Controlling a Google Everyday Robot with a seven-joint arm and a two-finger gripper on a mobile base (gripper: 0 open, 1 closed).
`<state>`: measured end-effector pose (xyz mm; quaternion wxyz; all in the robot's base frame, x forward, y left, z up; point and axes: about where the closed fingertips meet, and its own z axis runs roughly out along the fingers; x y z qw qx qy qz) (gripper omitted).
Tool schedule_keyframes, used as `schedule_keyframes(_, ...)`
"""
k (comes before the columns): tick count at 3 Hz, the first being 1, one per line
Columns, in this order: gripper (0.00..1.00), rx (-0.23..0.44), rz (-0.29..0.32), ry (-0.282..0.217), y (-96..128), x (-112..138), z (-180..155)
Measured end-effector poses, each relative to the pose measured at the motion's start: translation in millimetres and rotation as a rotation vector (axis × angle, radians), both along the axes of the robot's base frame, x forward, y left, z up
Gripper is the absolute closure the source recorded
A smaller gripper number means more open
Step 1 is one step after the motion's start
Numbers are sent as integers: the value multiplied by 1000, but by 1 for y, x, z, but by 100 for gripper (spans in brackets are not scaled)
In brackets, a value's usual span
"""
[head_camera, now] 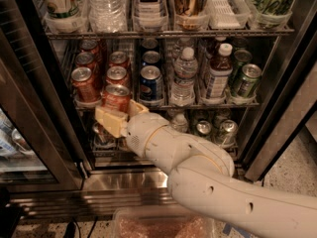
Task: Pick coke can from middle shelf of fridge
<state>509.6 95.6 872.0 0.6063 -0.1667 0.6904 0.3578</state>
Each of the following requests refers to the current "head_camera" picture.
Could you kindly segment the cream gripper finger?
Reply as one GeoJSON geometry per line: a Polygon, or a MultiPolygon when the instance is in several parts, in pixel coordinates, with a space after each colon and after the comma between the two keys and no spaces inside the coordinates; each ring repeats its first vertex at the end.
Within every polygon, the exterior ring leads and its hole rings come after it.
{"type": "Polygon", "coordinates": [[[129,102],[129,107],[128,107],[128,115],[130,118],[142,114],[142,113],[148,113],[149,108],[144,106],[143,104],[131,99],[129,102]]]}
{"type": "Polygon", "coordinates": [[[127,135],[127,113],[97,106],[95,108],[95,120],[115,138],[127,135]]]}

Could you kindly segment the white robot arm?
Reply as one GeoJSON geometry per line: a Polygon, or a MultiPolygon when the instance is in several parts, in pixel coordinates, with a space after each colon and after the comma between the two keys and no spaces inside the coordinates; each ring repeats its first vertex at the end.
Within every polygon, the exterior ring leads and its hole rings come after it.
{"type": "Polygon", "coordinates": [[[235,165],[225,150],[174,130],[168,120],[134,100],[127,112],[97,106],[95,119],[161,169],[169,194],[183,207],[261,238],[317,238],[316,197],[233,178],[235,165]]]}

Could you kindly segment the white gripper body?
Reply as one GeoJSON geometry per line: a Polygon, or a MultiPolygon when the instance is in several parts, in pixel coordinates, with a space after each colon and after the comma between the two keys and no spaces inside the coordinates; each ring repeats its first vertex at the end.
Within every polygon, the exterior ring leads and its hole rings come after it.
{"type": "Polygon", "coordinates": [[[169,122],[156,113],[141,113],[130,119],[127,124],[127,146],[139,157],[145,155],[145,148],[152,134],[169,122]]]}

